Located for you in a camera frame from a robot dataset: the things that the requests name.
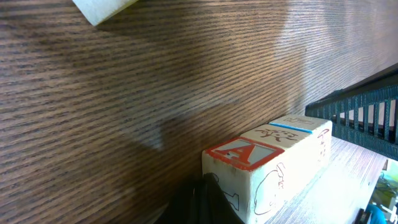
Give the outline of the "brown circle block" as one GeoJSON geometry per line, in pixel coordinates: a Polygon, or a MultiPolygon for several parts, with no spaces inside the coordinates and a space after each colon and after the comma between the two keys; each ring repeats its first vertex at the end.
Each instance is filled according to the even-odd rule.
{"type": "Polygon", "coordinates": [[[138,0],[73,0],[88,22],[97,26],[138,0]]]}

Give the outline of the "left gripper black textured right finger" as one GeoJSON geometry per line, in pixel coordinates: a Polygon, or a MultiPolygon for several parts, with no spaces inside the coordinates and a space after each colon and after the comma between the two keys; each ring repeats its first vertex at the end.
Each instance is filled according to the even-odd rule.
{"type": "Polygon", "coordinates": [[[342,89],[308,104],[305,116],[332,121],[332,136],[397,160],[397,85],[342,89]]]}

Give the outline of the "green Z block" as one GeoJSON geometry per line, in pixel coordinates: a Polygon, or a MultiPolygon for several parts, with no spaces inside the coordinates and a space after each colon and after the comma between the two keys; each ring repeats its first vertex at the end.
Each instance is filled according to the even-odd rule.
{"type": "Polygon", "coordinates": [[[284,150],[236,137],[202,152],[202,172],[212,173],[244,223],[267,222],[284,203],[284,150]]]}

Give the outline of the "plain wood picture block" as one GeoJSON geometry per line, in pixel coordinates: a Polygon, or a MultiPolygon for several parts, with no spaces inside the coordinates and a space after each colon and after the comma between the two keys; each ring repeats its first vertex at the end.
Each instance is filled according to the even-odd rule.
{"type": "Polygon", "coordinates": [[[269,124],[309,133],[311,139],[316,142],[316,151],[319,153],[318,165],[321,168],[328,165],[330,160],[332,133],[332,122],[330,120],[288,114],[271,121],[269,124]]]}

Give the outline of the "yellow animal block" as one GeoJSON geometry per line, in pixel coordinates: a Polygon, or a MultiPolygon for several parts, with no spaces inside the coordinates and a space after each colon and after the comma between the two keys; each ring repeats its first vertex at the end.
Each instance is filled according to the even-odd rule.
{"type": "Polygon", "coordinates": [[[317,142],[310,133],[264,124],[242,137],[284,150],[277,160],[284,164],[284,187],[291,195],[301,192],[317,172],[317,142]]]}

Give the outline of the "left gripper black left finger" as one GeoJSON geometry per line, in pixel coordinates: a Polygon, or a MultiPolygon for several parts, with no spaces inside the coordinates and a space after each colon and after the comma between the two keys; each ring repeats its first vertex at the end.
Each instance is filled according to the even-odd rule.
{"type": "Polygon", "coordinates": [[[243,224],[214,173],[182,185],[155,224],[243,224]]]}

